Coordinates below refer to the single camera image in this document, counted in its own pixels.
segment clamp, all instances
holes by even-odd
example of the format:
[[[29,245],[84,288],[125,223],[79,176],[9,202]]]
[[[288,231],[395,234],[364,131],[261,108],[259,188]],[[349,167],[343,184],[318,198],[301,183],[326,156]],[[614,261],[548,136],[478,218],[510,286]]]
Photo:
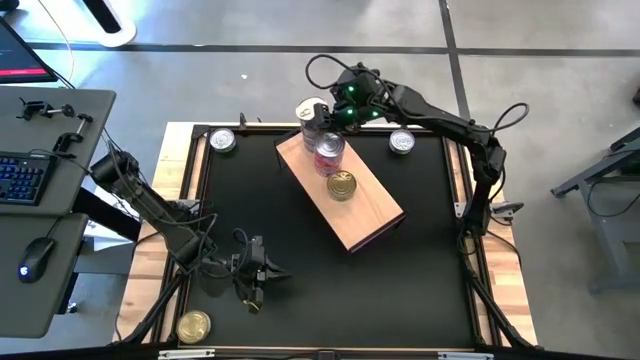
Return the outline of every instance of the clamp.
[[[47,118],[51,118],[54,114],[58,113],[67,117],[74,117],[76,115],[75,110],[69,104],[63,105],[60,109],[54,109],[53,106],[46,101],[24,101],[23,98],[20,98],[20,101],[22,101],[22,113],[16,116],[18,119],[29,121],[36,114]]]
[[[93,118],[87,114],[78,114],[76,117],[81,120],[78,130],[74,133],[64,133],[60,135],[53,146],[53,153],[59,157],[65,159],[73,159],[76,157],[67,151],[72,143],[81,143],[84,140],[84,137],[80,134],[84,124],[93,122]]]

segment can lid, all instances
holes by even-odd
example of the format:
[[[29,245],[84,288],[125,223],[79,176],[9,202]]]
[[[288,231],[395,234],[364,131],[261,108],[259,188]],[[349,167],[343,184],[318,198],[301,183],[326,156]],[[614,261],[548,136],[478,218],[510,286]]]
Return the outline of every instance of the can lid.
[[[327,188],[331,197],[346,200],[356,191],[356,178],[348,171],[339,170],[327,180]]]
[[[316,141],[316,152],[324,157],[340,156],[344,147],[344,138],[335,133],[324,133]]]
[[[182,315],[178,321],[178,338],[185,344],[201,341],[211,331],[211,319],[206,313],[193,310]]]
[[[408,152],[415,145],[416,139],[413,137],[409,131],[404,129],[399,129],[391,133],[391,137],[389,138],[389,144],[399,151]]]
[[[315,116],[313,112],[313,105],[315,104],[324,104],[327,105],[327,102],[324,99],[319,97],[312,97],[306,100],[302,100],[302,102],[296,107],[296,116],[300,120],[311,120]]]
[[[233,131],[229,129],[218,129],[211,134],[209,142],[217,151],[229,151],[235,145],[235,135],[233,135]]]

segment white cable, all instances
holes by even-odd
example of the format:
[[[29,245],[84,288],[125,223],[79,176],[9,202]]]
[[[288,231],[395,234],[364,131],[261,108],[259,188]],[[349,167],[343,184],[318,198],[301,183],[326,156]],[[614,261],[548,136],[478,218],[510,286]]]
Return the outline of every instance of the white cable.
[[[38,2],[40,3],[40,6],[42,6],[42,9],[44,9],[44,11],[47,13],[47,15],[49,15],[49,18],[51,19],[51,21],[53,21],[53,23],[56,25],[56,27],[58,28],[58,31],[60,31],[60,35],[62,35],[62,37],[64,38],[64,42],[67,44],[67,49],[69,50],[69,57],[71,58],[71,69],[69,69],[69,75],[67,76],[67,80],[71,82],[71,77],[73,76],[73,68],[75,67],[76,60],[73,57],[73,51],[71,50],[69,39],[67,39],[67,35],[64,34],[64,31],[62,31],[62,28],[60,27],[60,25],[58,25],[58,22],[56,21],[56,19],[53,18],[53,15],[51,15],[51,13],[49,12],[49,9],[47,9],[47,7],[44,6],[44,4],[42,3],[42,0],[38,0]]]

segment wooden table frame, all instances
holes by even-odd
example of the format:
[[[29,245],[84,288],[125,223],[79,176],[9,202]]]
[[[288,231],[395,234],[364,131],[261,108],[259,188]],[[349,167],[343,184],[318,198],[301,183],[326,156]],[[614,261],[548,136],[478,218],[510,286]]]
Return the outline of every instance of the wooden table frame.
[[[237,127],[238,124],[196,122],[170,122],[167,124],[152,183],[153,189],[167,200],[179,198],[197,199],[200,197],[198,184],[201,180],[201,175],[205,173],[202,171],[201,165],[204,163],[204,156],[206,156],[207,142],[204,137],[194,134],[194,129],[202,128],[195,127],[196,125]],[[295,123],[248,124],[249,127],[292,127],[295,125]],[[396,126],[372,125],[371,127],[394,128]],[[468,190],[473,186],[469,180],[469,171],[461,170],[468,169],[469,155],[462,150],[464,156],[459,156],[461,147],[450,141],[447,141],[447,148],[449,154],[448,163],[451,167],[450,175],[455,182],[455,196],[458,201],[462,202],[466,200],[466,194],[469,193]],[[195,156],[189,156],[190,151],[195,152]],[[188,168],[192,169],[191,174],[186,174],[185,176],[185,170]],[[503,195],[500,193],[496,197],[496,201],[502,200]],[[512,244],[514,243],[511,228],[491,222],[489,229]],[[140,237],[145,237],[154,231],[150,225],[144,223],[140,231]],[[473,247],[473,242],[469,239],[467,245],[471,248]],[[536,335],[517,256],[511,249],[496,239],[492,239],[492,236],[489,235],[480,241],[477,253],[484,258],[482,260],[487,265],[488,271],[485,275],[490,280],[490,287],[496,303],[523,338],[535,344],[537,342]],[[167,249],[164,244],[164,238],[160,235],[152,237],[136,248],[119,318],[117,319],[117,326],[123,337],[133,331],[157,299],[163,283],[163,275],[172,270],[168,268],[166,260]],[[478,258],[475,256],[471,256],[471,262],[476,270],[482,269],[481,266],[478,266]],[[164,341],[171,332],[177,293],[173,295],[167,305],[162,326],[156,328],[158,332],[157,338],[161,341]],[[495,327],[493,327],[494,336],[492,336],[492,324],[487,316],[484,304],[477,295],[474,295],[474,297],[480,334],[487,344],[492,344],[496,338]],[[145,341],[149,339],[150,334],[147,335]],[[508,344],[504,336],[502,336],[502,342],[503,344]]]

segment red can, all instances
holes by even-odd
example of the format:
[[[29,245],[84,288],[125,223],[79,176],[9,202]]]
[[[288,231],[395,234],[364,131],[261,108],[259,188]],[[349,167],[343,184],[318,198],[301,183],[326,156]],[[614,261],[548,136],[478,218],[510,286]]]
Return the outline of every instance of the red can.
[[[335,133],[324,133],[316,141],[313,165],[318,174],[329,177],[340,170],[344,156],[345,140]]]

